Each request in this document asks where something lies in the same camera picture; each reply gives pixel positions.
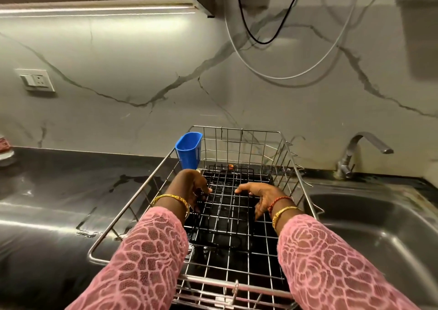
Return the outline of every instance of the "wire basket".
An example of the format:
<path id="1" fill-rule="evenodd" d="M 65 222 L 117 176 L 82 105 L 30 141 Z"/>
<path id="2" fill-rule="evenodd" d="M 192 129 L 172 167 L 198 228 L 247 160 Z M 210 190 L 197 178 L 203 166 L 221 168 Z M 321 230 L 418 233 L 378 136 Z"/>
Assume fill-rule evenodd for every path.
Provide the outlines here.
<path id="1" fill-rule="evenodd" d="M 234 193 L 241 183 L 273 184 L 297 205 L 306 200 L 318 219 L 291 143 L 278 131 L 203 126 L 189 131 L 204 135 L 199 170 L 213 192 L 185 222 L 189 252 L 173 302 L 200 309 L 294 309 L 297 304 L 277 260 L 278 238 L 269 215 L 255 221 L 259 199 Z M 92 263 L 109 262 L 95 257 L 102 253 L 99 246 L 105 238 L 121 241 L 180 170 L 173 149 L 91 247 Z"/>

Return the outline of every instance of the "kitchen sink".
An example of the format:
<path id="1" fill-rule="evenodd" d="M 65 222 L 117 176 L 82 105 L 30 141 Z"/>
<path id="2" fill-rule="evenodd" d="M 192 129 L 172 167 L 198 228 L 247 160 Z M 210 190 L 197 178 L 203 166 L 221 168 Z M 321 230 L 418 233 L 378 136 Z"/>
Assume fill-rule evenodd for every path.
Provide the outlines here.
<path id="1" fill-rule="evenodd" d="M 430 211 L 385 187 L 315 185 L 310 195 L 321 222 L 392 285 L 419 307 L 438 307 L 438 229 Z"/>

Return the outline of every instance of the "blue plastic cup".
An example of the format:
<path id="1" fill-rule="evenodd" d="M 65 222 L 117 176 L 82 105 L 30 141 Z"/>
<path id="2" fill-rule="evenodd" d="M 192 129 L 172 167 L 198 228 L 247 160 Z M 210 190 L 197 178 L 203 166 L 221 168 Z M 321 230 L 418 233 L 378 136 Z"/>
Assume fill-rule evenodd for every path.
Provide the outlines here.
<path id="1" fill-rule="evenodd" d="M 198 168 L 201 159 L 201 139 L 201 133 L 190 132 L 176 143 L 175 148 L 183 169 Z"/>

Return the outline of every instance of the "faucet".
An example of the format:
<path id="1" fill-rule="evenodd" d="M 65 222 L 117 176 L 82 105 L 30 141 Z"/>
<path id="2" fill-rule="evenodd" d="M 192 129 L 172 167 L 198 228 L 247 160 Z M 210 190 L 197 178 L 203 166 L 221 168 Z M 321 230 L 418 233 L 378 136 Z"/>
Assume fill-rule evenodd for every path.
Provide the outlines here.
<path id="1" fill-rule="evenodd" d="M 359 140 L 365 137 L 371 144 L 380 150 L 384 155 L 390 155 L 394 153 L 394 150 L 375 137 L 372 133 L 367 131 L 361 131 L 354 135 L 345 149 L 344 156 L 337 163 L 337 169 L 335 177 L 341 180 L 351 179 L 353 177 L 353 168 L 349 167 L 351 157 L 353 156 Z"/>

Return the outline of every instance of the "sleeve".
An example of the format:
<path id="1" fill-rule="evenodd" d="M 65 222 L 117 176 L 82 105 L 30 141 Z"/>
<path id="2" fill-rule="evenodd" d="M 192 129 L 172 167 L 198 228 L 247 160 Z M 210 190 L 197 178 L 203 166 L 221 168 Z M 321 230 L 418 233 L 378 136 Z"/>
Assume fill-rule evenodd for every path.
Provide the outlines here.
<path id="1" fill-rule="evenodd" d="M 364 256 L 314 218 L 300 214 L 281 231 L 278 259 L 304 309 L 418 309 Z"/>
<path id="2" fill-rule="evenodd" d="M 178 218 L 165 208 L 150 208 L 67 309 L 167 310 L 187 251 Z"/>

